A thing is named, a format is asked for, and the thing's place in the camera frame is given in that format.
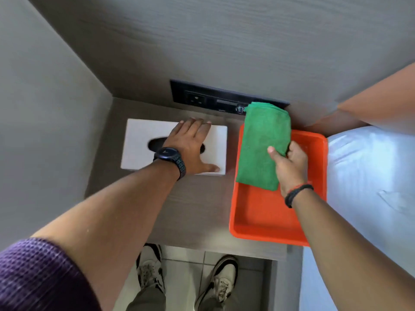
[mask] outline black bracelet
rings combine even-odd
[[[303,184],[301,187],[293,189],[292,191],[290,191],[286,198],[285,198],[285,203],[288,206],[288,208],[292,208],[292,203],[294,198],[297,196],[298,193],[300,193],[300,191],[304,190],[304,189],[312,189],[314,190],[313,186],[311,184]]]

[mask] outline white bed sheet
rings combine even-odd
[[[329,137],[327,202],[415,276],[415,136],[368,126]],[[300,311],[335,311],[304,248]]]

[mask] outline pants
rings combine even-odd
[[[158,288],[147,287],[137,294],[126,311],[166,311],[166,296]],[[215,298],[210,298],[197,311],[223,311],[223,307]]]

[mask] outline orange tray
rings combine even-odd
[[[235,179],[243,135],[242,125],[239,131]],[[314,186],[314,191],[326,200],[327,139],[321,134],[298,130],[292,130],[291,139],[307,153],[308,180]],[[235,181],[229,230],[232,235],[242,239],[310,246],[295,211],[285,205],[279,188],[269,191]]]

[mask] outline smartwatch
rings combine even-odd
[[[175,148],[172,148],[172,147],[160,148],[154,154],[153,161],[155,161],[156,159],[161,159],[161,160],[175,163],[180,171],[180,177],[177,179],[178,181],[186,175],[186,166],[184,166],[184,162],[181,158],[179,151],[176,150]]]

